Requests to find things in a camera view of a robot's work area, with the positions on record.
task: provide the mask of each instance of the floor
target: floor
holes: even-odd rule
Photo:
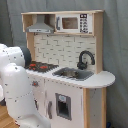
[[[7,108],[0,105],[0,128],[19,128],[8,115]]]

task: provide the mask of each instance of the oven door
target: oven door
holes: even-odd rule
[[[56,31],[80,33],[80,14],[56,14]]]
[[[45,84],[51,128],[84,128],[83,90],[54,81]]]

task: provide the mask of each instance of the backsplash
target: backsplash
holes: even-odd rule
[[[34,36],[34,45],[37,62],[77,68],[82,51],[88,50],[95,57],[96,39],[77,35],[38,34]],[[88,70],[95,71],[95,65],[91,65],[88,55],[83,55],[83,62],[88,62]]]

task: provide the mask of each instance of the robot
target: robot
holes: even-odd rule
[[[31,54],[26,47],[0,44],[0,101],[5,98],[8,114],[20,128],[51,128],[50,121],[36,109],[24,69],[30,62]]]

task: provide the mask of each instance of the gray wall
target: gray wall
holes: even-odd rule
[[[21,12],[104,9],[104,70],[116,76],[107,88],[107,120],[115,128],[128,121],[128,1],[127,0],[7,0],[15,45],[26,45]]]
[[[0,0],[0,43],[13,45],[10,19],[6,0]]]

